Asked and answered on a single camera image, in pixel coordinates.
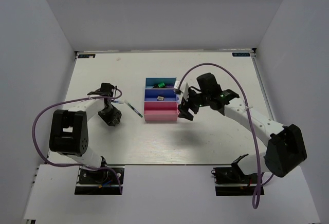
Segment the black highlighter green cap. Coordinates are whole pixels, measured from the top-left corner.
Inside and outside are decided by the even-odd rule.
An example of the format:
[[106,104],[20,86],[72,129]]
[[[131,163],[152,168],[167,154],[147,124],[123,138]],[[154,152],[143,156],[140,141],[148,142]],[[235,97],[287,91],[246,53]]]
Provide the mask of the black highlighter green cap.
[[166,87],[166,84],[164,82],[160,82],[153,86],[153,88],[165,88],[165,87]]

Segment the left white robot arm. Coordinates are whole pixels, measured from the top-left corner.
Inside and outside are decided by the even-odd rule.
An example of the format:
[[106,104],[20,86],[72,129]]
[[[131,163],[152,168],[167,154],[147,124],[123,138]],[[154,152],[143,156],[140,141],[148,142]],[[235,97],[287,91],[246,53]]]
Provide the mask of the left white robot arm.
[[102,83],[99,89],[89,92],[88,97],[77,101],[75,106],[55,110],[52,117],[50,150],[91,168],[91,176],[97,182],[104,182],[109,171],[105,159],[89,146],[88,121],[97,115],[107,126],[117,126],[122,113],[112,102],[118,92],[117,86]]

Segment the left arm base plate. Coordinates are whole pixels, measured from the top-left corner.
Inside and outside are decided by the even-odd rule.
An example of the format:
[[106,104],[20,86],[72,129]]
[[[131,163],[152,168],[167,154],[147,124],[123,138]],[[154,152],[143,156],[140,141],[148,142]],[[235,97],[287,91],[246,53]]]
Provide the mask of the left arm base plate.
[[90,171],[81,168],[78,171],[75,195],[121,195],[124,182],[124,167],[113,167],[114,172]]

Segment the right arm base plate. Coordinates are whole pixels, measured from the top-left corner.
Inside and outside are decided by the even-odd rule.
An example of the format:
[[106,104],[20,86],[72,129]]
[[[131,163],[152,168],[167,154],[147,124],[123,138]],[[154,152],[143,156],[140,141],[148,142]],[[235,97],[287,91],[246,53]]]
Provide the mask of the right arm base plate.
[[248,154],[239,156],[229,165],[216,166],[211,170],[215,183],[215,194],[217,197],[229,196],[252,196],[258,181],[258,167],[251,173],[244,173],[242,166],[251,166]]

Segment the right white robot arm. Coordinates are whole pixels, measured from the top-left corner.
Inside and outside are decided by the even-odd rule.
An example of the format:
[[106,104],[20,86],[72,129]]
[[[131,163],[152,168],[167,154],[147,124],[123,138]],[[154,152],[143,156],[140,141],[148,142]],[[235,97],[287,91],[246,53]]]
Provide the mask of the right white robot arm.
[[118,163],[231,163],[231,178],[246,181],[258,170],[284,177],[303,162],[306,150],[300,129],[285,126],[253,110],[244,94],[222,89],[211,73],[197,86],[175,78],[147,78],[130,97],[132,106],[115,133]]

